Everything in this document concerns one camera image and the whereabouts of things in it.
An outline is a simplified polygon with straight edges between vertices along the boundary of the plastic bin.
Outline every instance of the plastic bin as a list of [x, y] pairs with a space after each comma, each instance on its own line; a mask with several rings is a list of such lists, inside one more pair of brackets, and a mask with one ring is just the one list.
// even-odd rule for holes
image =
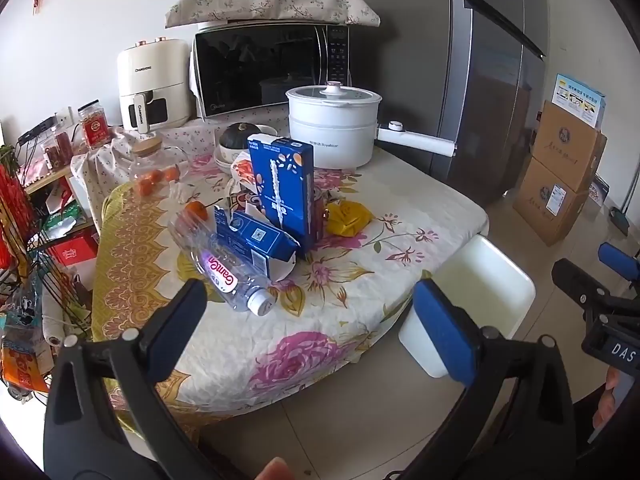
[[[433, 275], [433, 281], [476, 325], [495, 326], [511, 339], [536, 297], [536, 287], [516, 264], [482, 235], [474, 236]], [[399, 333], [400, 342], [431, 376], [447, 369], [411, 307]]]

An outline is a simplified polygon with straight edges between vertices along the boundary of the air fryer handle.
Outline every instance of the air fryer handle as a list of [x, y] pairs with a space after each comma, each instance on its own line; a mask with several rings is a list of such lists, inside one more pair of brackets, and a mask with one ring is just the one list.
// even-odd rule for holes
[[385, 142], [401, 144], [402, 146], [409, 146], [410, 148], [417, 148], [418, 150], [437, 153], [438, 155], [451, 157], [456, 154], [456, 143], [452, 140], [407, 132], [404, 130], [402, 123], [398, 121], [391, 121], [388, 126], [379, 126], [377, 138]]
[[133, 108], [138, 122], [138, 132], [148, 134], [149, 121], [146, 118], [146, 96], [144, 94], [136, 94], [133, 97]]

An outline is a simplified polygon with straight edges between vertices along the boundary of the qr code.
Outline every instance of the qr code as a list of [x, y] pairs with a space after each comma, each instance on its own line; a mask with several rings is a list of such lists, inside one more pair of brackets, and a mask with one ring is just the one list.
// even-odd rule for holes
[[265, 276], [269, 277], [269, 272], [267, 271], [267, 259], [258, 254], [254, 250], [251, 251], [252, 260], [254, 261], [254, 267], [258, 269]]
[[251, 238], [254, 240], [258, 240], [259, 242], [264, 238], [264, 235], [267, 234], [267, 231], [263, 231], [262, 229], [256, 229], [254, 234], [251, 235]]

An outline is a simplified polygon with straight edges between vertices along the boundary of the wall socket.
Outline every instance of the wall socket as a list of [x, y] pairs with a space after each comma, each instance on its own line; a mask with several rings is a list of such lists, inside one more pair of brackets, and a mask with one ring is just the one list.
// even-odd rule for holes
[[71, 111], [71, 106], [62, 108], [56, 112], [56, 119], [58, 120], [58, 126], [62, 128], [68, 128], [74, 124], [74, 116]]

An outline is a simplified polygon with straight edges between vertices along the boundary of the orange fruit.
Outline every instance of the orange fruit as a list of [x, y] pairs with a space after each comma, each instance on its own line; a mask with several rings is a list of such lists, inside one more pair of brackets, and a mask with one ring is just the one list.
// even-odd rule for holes
[[162, 182], [164, 180], [164, 172], [160, 170], [149, 171], [142, 176], [142, 179], [150, 180], [154, 184], [157, 184], [158, 182]]
[[164, 179], [167, 182], [171, 182], [172, 180], [177, 181], [180, 178], [180, 170], [178, 166], [171, 166], [170, 168], [166, 168], [164, 170]]
[[193, 202], [189, 202], [186, 206], [184, 206], [185, 211], [189, 211], [201, 218], [205, 222], [209, 219], [209, 213], [207, 213], [207, 208], [204, 206], [202, 202], [198, 200], [194, 200]]
[[155, 184], [149, 178], [142, 178], [136, 183], [140, 196], [149, 196], [154, 192]]

